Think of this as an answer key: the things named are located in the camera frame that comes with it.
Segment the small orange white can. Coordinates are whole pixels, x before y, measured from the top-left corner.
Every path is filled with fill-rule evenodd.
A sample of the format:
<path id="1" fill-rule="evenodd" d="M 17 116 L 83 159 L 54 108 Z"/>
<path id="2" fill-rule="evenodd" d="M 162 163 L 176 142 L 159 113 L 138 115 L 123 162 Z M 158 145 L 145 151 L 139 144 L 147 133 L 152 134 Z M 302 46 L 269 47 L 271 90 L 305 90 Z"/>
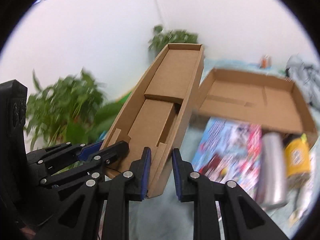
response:
<path id="1" fill-rule="evenodd" d="M 268 68 L 271 67 L 271 57 L 269 55 L 264 55 L 260 61 L 260 68 Z"/>

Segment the yellow label glass jar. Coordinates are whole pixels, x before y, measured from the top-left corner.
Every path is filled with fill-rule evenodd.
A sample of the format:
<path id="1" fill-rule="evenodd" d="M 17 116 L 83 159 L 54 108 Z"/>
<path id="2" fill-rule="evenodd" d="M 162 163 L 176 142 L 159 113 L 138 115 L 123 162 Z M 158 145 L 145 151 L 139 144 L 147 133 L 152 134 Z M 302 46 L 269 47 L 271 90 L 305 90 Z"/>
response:
<path id="1" fill-rule="evenodd" d="M 286 175 L 289 180 L 310 177 L 309 143 L 305 133 L 289 134 L 284 139 L 284 156 Z"/>

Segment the colourful picture book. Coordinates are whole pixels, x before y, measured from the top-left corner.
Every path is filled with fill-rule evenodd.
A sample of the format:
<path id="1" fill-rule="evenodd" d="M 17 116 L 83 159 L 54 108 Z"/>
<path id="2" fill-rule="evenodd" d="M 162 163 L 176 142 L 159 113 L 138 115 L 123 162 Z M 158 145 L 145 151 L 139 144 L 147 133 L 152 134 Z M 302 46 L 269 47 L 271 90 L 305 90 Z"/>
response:
<path id="1" fill-rule="evenodd" d="M 237 182 L 255 198 L 260 174 L 262 129 L 258 124 L 210 118 L 192 160 L 211 181 Z"/>

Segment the large flat cardboard box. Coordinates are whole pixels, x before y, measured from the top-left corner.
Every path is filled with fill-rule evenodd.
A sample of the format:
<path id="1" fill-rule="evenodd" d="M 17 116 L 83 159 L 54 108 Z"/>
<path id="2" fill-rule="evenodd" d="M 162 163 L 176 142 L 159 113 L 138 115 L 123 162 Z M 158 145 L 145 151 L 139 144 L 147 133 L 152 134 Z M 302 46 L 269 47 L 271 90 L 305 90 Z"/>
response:
<path id="1" fill-rule="evenodd" d="M 310 146 L 318 139 L 302 93 L 283 77 L 213 68 L 199 86 L 195 112 L 259 124 L 268 131 L 304 133 Z"/>

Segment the silver metal can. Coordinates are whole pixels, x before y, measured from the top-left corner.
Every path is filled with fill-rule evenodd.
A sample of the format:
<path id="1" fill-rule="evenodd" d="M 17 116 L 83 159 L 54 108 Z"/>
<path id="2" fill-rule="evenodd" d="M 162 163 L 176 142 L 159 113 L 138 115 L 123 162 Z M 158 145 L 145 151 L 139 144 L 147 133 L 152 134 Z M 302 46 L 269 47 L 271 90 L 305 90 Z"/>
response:
<path id="1" fill-rule="evenodd" d="M 287 204 L 287 178 L 283 141 L 279 133 L 262 137 L 261 164 L 255 201 L 265 210 Z"/>

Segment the small green potted plant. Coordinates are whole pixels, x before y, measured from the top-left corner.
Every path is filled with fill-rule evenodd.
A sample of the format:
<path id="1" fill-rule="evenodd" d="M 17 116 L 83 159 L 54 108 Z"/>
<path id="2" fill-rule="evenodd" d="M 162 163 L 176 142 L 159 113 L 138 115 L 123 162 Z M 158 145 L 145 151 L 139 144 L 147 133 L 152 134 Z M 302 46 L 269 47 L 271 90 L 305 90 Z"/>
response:
<path id="1" fill-rule="evenodd" d="M 198 34 L 188 32 L 184 29 L 165 30 L 163 25 L 155 25 L 153 38 L 149 40 L 148 50 L 158 54 L 167 44 L 170 43 L 193 43 L 196 44 Z"/>

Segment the light blue puffer jacket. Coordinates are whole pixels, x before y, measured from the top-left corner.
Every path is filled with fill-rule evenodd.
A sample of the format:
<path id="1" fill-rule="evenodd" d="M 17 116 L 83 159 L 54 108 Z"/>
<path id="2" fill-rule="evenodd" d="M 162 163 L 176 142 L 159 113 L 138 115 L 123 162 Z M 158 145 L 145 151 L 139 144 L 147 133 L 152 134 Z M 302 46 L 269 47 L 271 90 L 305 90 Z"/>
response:
<path id="1" fill-rule="evenodd" d="M 286 76 L 300 89 L 305 101 L 319 111 L 319 67 L 292 55 L 286 64 Z"/>

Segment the large green potted plant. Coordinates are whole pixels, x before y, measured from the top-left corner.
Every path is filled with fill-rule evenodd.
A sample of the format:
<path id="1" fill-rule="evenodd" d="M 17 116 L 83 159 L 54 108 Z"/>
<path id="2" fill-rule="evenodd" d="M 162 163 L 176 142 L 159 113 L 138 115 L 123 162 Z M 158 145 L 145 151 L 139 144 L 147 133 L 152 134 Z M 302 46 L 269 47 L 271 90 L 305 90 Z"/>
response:
<path id="1" fill-rule="evenodd" d="M 45 146 L 63 142 L 87 144 L 94 118 L 103 107 L 105 95 L 93 75 L 82 69 L 78 75 L 59 78 L 42 87 L 33 72 L 35 93 L 27 101 L 24 127 L 30 139 L 30 150 L 41 140 Z"/>

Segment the long narrow cardboard box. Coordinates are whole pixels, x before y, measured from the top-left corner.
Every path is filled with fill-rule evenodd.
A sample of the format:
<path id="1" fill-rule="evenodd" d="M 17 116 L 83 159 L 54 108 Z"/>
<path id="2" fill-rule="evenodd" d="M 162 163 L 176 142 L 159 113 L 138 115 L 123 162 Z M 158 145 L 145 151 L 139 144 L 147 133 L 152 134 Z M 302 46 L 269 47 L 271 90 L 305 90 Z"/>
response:
<path id="1" fill-rule="evenodd" d="M 129 145 L 127 156 L 106 171 L 113 179 L 151 150 L 146 196 L 161 195 L 172 171 L 171 151 L 182 144 L 195 106 L 204 68 L 204 46 L 167 44 L 143 74 L 115 118 L 103 141 L 106 148 L 119 141 Z"/>

